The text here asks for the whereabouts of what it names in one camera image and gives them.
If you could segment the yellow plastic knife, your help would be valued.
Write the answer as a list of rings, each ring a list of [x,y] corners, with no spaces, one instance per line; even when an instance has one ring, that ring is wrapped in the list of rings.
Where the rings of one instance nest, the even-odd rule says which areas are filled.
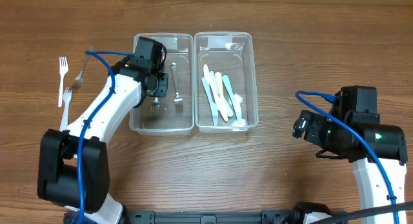
[[[218,92],[219,92],[220,112],[221,112],[224,122],[227,122],[228,121],[227,106],[225,105],[225,97],[223,93],[222,74],[220,72],[216,72],[215,78],[216,78]]]

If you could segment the black handled metal fork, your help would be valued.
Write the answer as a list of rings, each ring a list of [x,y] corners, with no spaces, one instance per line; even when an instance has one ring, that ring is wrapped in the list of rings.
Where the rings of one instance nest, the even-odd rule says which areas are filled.
[[[159,109],[160,109],[160,103],[159,103],[158,97],[155,97],[155,99],[153,100],[150,106],[150,116],[156,117],[159,113]]]

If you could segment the pale blue plastic knife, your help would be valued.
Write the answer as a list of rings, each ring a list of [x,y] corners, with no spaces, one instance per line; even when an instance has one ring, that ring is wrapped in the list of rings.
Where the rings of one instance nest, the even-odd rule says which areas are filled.
[[[232,90],[232,85],[231,85],[230,79],[227,75],[224,75],[222,77],[222,80],[223,80],[223,84],[224,84],[224,86],[225,86],[225,88],[226,88],[226,90],[227,90],[227,92],[230,96],[232,106],[234,107],[237,122],[239,124],[241,124],[242,123],[242,111],[241,111],[241,105],[240,105],[240,99],[239,99],[240,96],[237,95],[237,94],[234,94],[234,92]]]

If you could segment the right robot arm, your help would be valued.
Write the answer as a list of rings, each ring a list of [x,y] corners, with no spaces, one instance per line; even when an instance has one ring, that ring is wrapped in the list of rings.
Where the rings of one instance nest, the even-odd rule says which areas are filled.
[[[379,114],[349,110],[329,120],[302,110],[292,135],[319,146],[317,158],[346,159],[352,164],[362,209],[404,202],[405,135],[398,126],[382,125]]]

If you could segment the white plastic utensil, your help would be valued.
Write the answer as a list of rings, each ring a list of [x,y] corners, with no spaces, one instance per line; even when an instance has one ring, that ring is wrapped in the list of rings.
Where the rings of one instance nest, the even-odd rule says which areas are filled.
[[[216,87],[214,86],[214,83],[213,83],[213,80],[212,80],[212,77],[211,77],[211,75],[210,75],[210,71],[209,71],[207,65],[203,65],[203,73],[204,73],[204,77],[205,77],[207,83],[208,83],[208,84],[210,85],[210,87],[211,87],[212,94],[213,94],[213,97],[214,97],[214,101],[215,101],[215,103],[216,103],[216,105],[217,105],[217,109],[218,109],[219,111],[222,111],[222,110],[223,110],[223,106],[222,106],[222,104],[221,104],[221,99],[220,99],[220,97],[219,97],[219,95],[218,95],[218,92],[217,92],[217,90],[216,90]]]

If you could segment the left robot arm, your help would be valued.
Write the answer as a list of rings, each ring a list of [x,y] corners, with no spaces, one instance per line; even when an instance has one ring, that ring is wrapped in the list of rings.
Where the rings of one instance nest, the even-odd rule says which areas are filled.
[[[165,58],[125,54],[85,112],[40,142],[37,195],[72,210],[69,223],[129,223],[128,211],[109,193],[107,146],[126,114],[148,96],[166,96]]]

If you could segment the light blue plastic knife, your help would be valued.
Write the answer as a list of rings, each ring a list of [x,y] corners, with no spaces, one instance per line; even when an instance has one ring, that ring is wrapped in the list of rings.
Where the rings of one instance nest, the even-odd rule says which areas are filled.
[[[207,83],[205,77],[201,78],[203,87],[205,89],[206,92],[206,96],[208,98],[208,102],[210,105],[210,110],[211,110],[211,114],[212,114],[212,121],[213,121],[213,125],[217,126],[218,123],[218,109],[217,109],[217,105],[215,104],[214,100],[212,99],[212,91],[211,91],[211,87],[210,85]]]

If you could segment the metal utensil handle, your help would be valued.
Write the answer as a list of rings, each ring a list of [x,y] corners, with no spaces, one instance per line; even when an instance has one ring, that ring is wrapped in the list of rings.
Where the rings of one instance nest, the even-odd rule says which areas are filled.
[[[73,94],[75,94],[75,93],[79,90],[80,86],[81,86],[82,83],[83,83],[83,72],[84,72],[84,70],[85,70],[85,68],[86,68],[86,66],[87,66],[87,63],[88,63],[89,59],[90,59],[90,55],[86,54],[86,55],[85,55],[85,58],[84,58],[84,60],[83,60],[82,69],[81,69],[79,75],[75,78],[75,81],[74,81],[74,83],[73,83],[72,86],[71,86],[71,89],[72,89],[72,93],[73,93]]]

